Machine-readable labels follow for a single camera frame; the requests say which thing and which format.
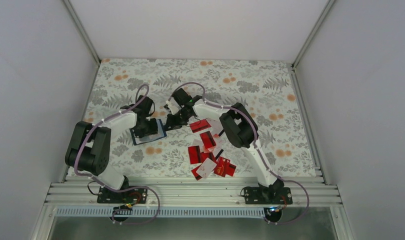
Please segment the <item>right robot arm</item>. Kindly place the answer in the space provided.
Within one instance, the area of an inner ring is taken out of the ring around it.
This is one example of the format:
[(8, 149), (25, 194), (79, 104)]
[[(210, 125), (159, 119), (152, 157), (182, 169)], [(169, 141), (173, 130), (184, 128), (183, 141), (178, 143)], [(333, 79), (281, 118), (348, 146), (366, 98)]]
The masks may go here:
[(273, 204), (280, 198), (284, 181), (270, 170), (259, 141), (257, 124), (241, 103), (221, 105), (206, 100), (201, 95), (191, 97), (179, 87), (166, 100), (164, 108), (170, 110), (164, 125), (167, 131), (184, 126), (191, 117), (218, 121), (229, 142), (242, 150), (254, 168), (258, 184), (262, 188), (262, 199)]

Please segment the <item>white vip chip card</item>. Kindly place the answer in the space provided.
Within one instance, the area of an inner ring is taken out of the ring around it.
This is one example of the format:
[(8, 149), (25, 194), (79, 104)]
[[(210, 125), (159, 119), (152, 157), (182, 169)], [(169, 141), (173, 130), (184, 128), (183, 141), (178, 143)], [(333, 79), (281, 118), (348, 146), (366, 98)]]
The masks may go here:
[(144, 136), (142, 138), (136, 139), (136, 142), (149, 143), (149, 142), (153, 142), (153, 141), (165, 138), (165, 137), (166, 137), (165, 133), (158, 133), (158, 134), (148, 135), (148, 136)]

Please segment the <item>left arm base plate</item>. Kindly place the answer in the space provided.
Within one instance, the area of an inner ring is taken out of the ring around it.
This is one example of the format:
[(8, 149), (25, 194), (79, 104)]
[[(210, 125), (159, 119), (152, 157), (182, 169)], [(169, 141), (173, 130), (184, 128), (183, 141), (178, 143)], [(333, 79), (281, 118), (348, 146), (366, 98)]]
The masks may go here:
[(99, 189), (98, 204), (145, 204), (148, 190), (137, 188), (125, 192), (114, 192), (105, 187)]

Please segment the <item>white floral card front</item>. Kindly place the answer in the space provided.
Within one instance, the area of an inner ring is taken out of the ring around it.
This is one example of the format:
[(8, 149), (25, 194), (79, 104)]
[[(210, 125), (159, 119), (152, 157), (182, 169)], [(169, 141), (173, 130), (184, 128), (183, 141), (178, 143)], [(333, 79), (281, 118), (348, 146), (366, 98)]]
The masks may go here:
[(199, 166), (196, 173), (202, 178), (207, 178), (211, 172), (216, 168), (217, 163), (210, 158), (206, 158), (204, 162)]

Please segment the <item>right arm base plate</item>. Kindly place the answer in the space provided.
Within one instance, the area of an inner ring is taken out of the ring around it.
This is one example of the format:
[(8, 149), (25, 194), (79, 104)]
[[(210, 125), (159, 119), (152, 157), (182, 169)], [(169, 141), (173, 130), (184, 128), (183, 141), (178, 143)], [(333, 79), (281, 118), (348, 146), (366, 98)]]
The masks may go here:
[(246, 186), (240, 196), (246, 205), (292, 205), (293, 198), (289, 187), (282, 187), (277, 191), (268, 188)]

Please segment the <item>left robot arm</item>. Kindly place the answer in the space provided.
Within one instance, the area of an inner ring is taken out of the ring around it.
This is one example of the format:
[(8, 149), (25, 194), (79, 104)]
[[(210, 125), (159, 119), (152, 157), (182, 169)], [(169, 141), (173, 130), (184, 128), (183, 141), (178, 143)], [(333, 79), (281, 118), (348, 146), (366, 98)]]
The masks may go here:
[(129, 131), (133, 140), (150, 142), (156, 136), (161, 122), (151, 117), (154, 101), (140, 95), (136, 104), (123, 106), (118, 113), (95, 125), (80, 121), (73, 130), (65, 163), (77, 175), (90, 177), (110, 190), (109, 195), (118, 203), (129, 198), (127, 178), (110, 164), (111, 141), (117, 135)]

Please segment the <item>blue card holder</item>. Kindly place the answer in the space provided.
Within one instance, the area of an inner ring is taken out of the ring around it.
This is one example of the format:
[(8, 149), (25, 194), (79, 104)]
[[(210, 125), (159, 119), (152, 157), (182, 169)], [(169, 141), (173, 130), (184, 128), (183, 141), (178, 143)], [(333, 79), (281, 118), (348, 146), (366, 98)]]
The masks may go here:
[(143, 138), (145, 136), (156, 135), (164, 133), (167, 136), (166, 131), (164, 130), (164, 126), (161, 119), (151, 118), (149, 120), (145, 120), (141, 123), (141, 125), (137, 125), (133, 128), (129, 129), (132, 137), (132, 142), (134, 146), (142, 145), (145, 143), (137, 142), (137, 139)]

